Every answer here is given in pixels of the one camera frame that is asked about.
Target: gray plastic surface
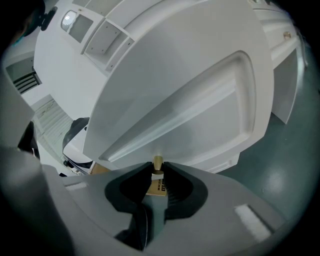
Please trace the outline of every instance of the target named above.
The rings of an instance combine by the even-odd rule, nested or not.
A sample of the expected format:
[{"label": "gray plastic surface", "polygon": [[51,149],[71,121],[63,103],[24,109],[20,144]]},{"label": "gray plastic surface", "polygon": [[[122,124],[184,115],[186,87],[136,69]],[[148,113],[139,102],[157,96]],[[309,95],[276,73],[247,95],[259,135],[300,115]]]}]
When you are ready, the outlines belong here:
[{"label": "gray plastic surface", "polygon": [[[115,211],[105,199],[104,187],[140,164],[95,176],[61,178],[53,167],[41,166],[31,154],[1,149],[0,156],[1,189],[12,208],[47,236],[52,246],[67,249],[69,254],[263,255],[291,229],[272,207],[240,183],[174,164],[206,184],[207,201],[190,218],[168,220],[144,252],[136,251],[113,238],[128,227],[131,216]],[[244,204],[274,232],[262,243],[255,241],[235,214],[235,207]]]},{"label": "gray plastic surface", "polygon": [[173,165],[201,179],[208,188],[208,198],[192,217],[168,220],[146,252],[189,256],[229,255],[246,250],[257,242],[235,213],[235,207],[245,204],[273,231],[284,224],[285,220],[274,209],[237,181],[192,167]]}]

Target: white cabinet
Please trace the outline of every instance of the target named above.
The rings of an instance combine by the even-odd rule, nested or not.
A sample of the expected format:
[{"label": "white cabinet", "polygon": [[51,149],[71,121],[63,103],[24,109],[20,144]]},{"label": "white cabinet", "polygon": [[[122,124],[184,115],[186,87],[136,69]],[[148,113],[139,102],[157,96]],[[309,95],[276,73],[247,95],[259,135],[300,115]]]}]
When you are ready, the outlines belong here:
[{"label": "white cabinet", "polygon": [[270,7],[257,7],[254,12],[260,20],[271,51],[274,69],[272,112],[286,124],[295,103],[300,77],[303,76],[303,68],[298,70],[296,51],[300,48],[299,37],[290,16],[281,9]]},{"label": "white cabinet", "polygon": [[252,7],[187,2],[136,37],[95,104],[83,153],[111,170],[160,155],[214,172],[265,134],[273,63]]}]

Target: white plastic panel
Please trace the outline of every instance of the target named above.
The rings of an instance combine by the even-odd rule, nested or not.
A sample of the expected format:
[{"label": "white plastic panel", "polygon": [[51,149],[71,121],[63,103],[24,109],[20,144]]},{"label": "white plastic panel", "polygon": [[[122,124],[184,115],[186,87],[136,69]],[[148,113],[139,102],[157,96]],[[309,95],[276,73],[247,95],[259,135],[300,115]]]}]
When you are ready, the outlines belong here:
[{"label": "white plastic panel", "polygon": [[137,41],[157,23],[197,2],[197,0],[162,0],[132,20],[125,30],[133,40]]},{"label": "white plastic panel", "polygon": [[298,86],[302,84],[303,73],[304,63],[300,47],[274,69],[272,112],[285,124],[289,121],[294,107]]},{"label": "white plastic panel", "polygon": [[105,17],[120,2],[121,0],[91,0],[86,8]]},{"label": "white plastic panel", "polygon": [[81,7],[85,7],[90,0],[73,0],[72,3]]},{"label": "white plastic panel", "polygon": [[120,33],[121,31],[119,29],[105,21],[92,37],[86,52],[89,54],[104,54]]},{"label": "white plastic panel", "polygon": [[[62,21],[69,11],[75,12],[76,17],[74,22],[69,26],[68,30],[65,31],[62,28]],[[60,18],[60,21],[55,23],[57,26],[55,36],[62,37],[64,40],[66,40],[68,44],[73,48],[73,51],[76,51],[78,54],[82,54],[84,52],[91,37],[104,20],[104,17],[102,15],[99,15],[76,4],[66,4],[63,9],[58,9],[56,15],[54,16],[54,20],[56,20],[56,17],[58,19]]]},{"label": "white plastic panel", "polygon": [[162,0],[122,0],[106,18],[125,28],[132,20]]},{"label": "white plastic panel", "polygon": [[87,131],[83,128],[63,149],[63,154],[75,163],[89,163],[92,161],[82,154],[86,135]]},{"label": "white plastic panel", "polygon": [[215,162],[208,163],[208,161],[204,162],[205,165],[208,166],[210,164],[210,166],[212,166],[212,168],[209,168],[209,169],[206,169],[207,167],[200,167],[200,166],[199,167],[194,166],[194,167],[200,170],[206,170],[207,172],[212,174],[217,174],[232,166],[236,166],[238,164],[239,157],[240,157],[240,154],[237,154],[234,157],[230,158],[227,162],[224,162],[223,164],[216,164]]},{"label": "white plastic panel", "polygon": [[162,155],[214,172],[265,134],[274,77],[254,11],[239,0],[190,3],[114,67],[90,118],[89,158],[114,170]]},{"label": "white plastic panel", "polygon": [[92,61],[92,63],[94,63],[101,70],[101,72],[104,72],[105,75],[109,77],[110,73],[106,71],[107,64],[127,38],[128,36],[126,34],[120,33],[120,35],[118,35],[110,44],[110,46],[105,50],[104,54],[89,53],[85,51],[83,55],[87,56]]},{"label": "white plastic panel", "polygon": [[256,9],[254,12],[265,32],[275,69],[297,48],[299,41],[297,32],[284,11]]},{"label": "white plastic panel", "polygon": [[118,61],[125,54],[125,52],[133,45],[133,43],[134,43],[134,41],[130,37],[127,37],[122,42],[122,44],[114,52],[114,54],[111,56],[110,60],[108,61],[107,65],[106,65],[106,70],[108,72],[111,72],[114,69],[114,67],[117,65]]},{"label": "white plastic panel", "polygon": [[271,11],[278,11],[281,12],[282,9],[276,6],[274,3],[268,1],[267,3],[265,0],[247,0],[253,9],[255,10],[271,10]]}]

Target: brown cardboard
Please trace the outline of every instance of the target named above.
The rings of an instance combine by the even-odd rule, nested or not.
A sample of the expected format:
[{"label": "brown cardboard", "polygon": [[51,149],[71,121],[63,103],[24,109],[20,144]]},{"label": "brown cardboard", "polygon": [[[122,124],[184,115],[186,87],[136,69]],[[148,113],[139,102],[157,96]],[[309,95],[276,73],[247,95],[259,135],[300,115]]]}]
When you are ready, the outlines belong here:
[{"label": "brown cardboard", "polygon": [[165,197],[167,195],[167,189],[165,187],[164,180],[163,179],[153,180],[146,194],[149,196]]},{"label": "brown cardboard", "polygon": [[111,172],[111,171],[109,169],[101,166],[100,164],[95,163],[90,174],[95,175],[95,174],[104,174],[104,173],[108,173],[108,172]]}]

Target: black plastic part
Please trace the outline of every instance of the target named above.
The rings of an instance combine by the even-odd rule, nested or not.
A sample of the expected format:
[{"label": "black plastic part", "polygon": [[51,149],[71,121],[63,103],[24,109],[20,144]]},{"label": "black plastic part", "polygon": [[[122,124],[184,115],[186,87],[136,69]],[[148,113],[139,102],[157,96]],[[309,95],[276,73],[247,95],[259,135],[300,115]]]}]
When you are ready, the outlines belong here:
[{"label": "black plastic part", "polygon": [[151,185],[152,170],[147,162],[114,179],[105,187],[105,197],[118,212],[134,214]]},{"label": "black plastic part", "polygon": [[150,185],[153,165],[140,166],[111,181],[104,190],[105,197],[118,212],[132,214],[130,227],[115,238],[137,250],[144,250],[150,237],[151,211],[141,202]]},{"label": "black plastic part", "polygon": [[133,215],[130,227],[120,232],[115,238],[127,246],[143,251],[151,237],[152,211],[143,204],[139,204]]},{"label": "black plastic part", "polygon": [[40,27],[44,21],[44,18],[46,17],[45,11],[46,11],[46,5],[43,0],[36,0],[37,8],[33,11],[33,21],[30,27],[28,27],[25,37],[29,36],[33,31],[37,29],[37,27]]},{"label": "black plastic part", "polygon": [[24,134],[19,142],[18,148],[22,151],[29,152],[40,160],[37,140],[35,137],[34,123],[31,121],[24,131]]},{"label": "black plastic part", "polygon": [[86,118],[78,118],[73,121],[69,131],[65,134],[62,142],[62,150],[66,147],[66,145],[89,123],[89,117]]},{"label": "black plastic part", "polygon": [[28,73],[28,74],[25,74],[25,75],[22,76],[22,77],[19,77],[17,80],[14,80],[14,81],[13,81],[14,86],[16,86],[16,87],[17,87],[17,86],[20,86],[21,84],[25,83],[26,81],[32,79],[32,77],[30,77],[30,76],[33,76],[34,74],[36,74],[36,72],[35,72],[35,71],[32,71],[31,73]]},{"label": "black plastic part", "polygon": [[164,184],[168,193],[168,208],[165,220],[189,218],[206,202],[208,189],[195,176],[175,167],[169,162],[163,165]]},{"label": "black plastic part", "polygon": [[55,6],[48,12],[48,14],[45,14],[45,16],[43,17],[44,19],[43,19],[42,25],[41,25],[41,31],[45,31],[48,28],[57,10],[58,10],[58,7]]},{"label": "black plastic part", "polygon": [[82,168],[86,168],[86,169],[90,169],[90,167],[92,166],[93,162],[94,161],[90,161],[90,162],[75,162],[75,161],[72,161],[69,157],[67,157],[66,155],[64,155],[64,158],[67,159],[67,165],[70,167],[70,168],[73,168],[75,166],[78,166],[78,167],[82,167]]}]

